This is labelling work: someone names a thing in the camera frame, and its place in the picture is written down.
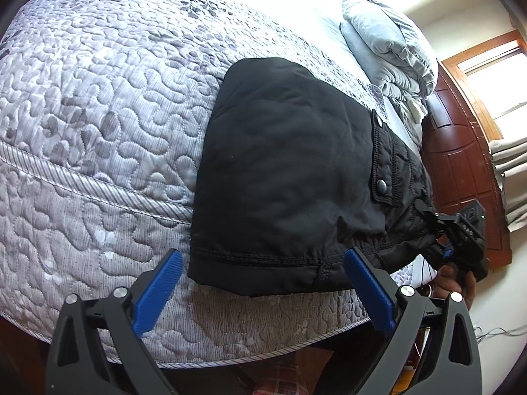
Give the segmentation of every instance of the folded black garment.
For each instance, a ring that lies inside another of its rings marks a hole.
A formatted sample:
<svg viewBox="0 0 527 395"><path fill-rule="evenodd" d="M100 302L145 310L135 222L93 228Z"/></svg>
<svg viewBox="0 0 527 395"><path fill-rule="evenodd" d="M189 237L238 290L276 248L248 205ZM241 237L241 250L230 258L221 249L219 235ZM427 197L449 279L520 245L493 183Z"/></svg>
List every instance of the folded black garment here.
<svg viewBox="0 0 527 395"><path fill-rule="evenodd" d="M409 264L434 235L420 159L375 114L301 65L244 59L226 73L198 170L189 277L240 295L351 288L343 254Z"/></svg>

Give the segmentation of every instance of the window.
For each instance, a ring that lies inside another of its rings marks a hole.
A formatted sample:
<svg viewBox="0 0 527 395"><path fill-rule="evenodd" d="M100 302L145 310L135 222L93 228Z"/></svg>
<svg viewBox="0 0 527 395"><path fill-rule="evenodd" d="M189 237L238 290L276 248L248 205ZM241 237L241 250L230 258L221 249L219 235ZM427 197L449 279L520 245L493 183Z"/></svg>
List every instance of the window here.
<svg viewBox="0 0 527 395"><path fill-rule="evenodd" d="M525 136L527 46L518 31L443 62L472 104L488 140Z"/></svg>

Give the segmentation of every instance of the silver screw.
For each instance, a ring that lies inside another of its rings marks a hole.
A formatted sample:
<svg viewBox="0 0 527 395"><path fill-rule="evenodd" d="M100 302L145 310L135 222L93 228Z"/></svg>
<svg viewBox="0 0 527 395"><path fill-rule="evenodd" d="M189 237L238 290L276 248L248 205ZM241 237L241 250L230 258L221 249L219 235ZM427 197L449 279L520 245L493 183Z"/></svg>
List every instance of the silver screw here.
<svg viewBox="0 0 527 395"><path fill-rule="evenodd" d="M454 300L456 303L460 303L463 301L463 296L459 294L459 292L452 292L450 294L450 298Z"/></svg>
<svg viewBox="0 0 527 395"><path fill-rule="evenodd" d="M70 294L66 297L67 304L73 304L77 302L77 300L78 300L77 294Z"/></svg>
<svg viewBox="0 0 527 395"><path fill-rule="evenodd" d="M401 287L401 294L407 297L411 297L415 294L415 289L413 289L410 285L403 285Z"/></svg>
<svg viewBox="0 0 527 395"><path fill-rule="evenodd" d="M123 298L128 294L128 289L126 289L124 286L120 286L119 288L116 288L113 290L113 296L117 297L118 299Z"/></svg>

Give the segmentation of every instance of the red plaid fabric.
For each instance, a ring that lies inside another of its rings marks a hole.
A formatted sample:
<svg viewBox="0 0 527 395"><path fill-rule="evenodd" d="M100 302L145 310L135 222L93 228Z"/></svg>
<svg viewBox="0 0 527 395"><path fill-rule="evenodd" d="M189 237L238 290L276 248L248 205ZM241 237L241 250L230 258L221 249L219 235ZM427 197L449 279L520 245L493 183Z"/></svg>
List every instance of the red plaid fabric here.
<svg viewBox="0 0 527 395"><path fill-rule="evenodd" d="M275 364L262 373L253 395L309 395L295 364Z"/></svg>

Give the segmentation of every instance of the blue gripper pad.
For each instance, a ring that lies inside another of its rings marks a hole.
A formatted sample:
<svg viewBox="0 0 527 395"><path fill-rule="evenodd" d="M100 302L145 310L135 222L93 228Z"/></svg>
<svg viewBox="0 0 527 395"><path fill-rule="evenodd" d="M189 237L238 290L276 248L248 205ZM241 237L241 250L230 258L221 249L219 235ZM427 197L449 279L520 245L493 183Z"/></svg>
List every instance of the blue gripper pad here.
<svg viewBox="0 0 527 395"><path fill-rule="evenodd" d="M132 329L138 337L152 330L183 271L183 259L174 250L135 303Z"/></svg>
<svg viewBox="0 0 527 395"><path fill-rule="evenodd" d="M370 315L375 329L391 337L397 328L394 319L395 305L354 249L348 250L344 255L344 271Z"/></svg>

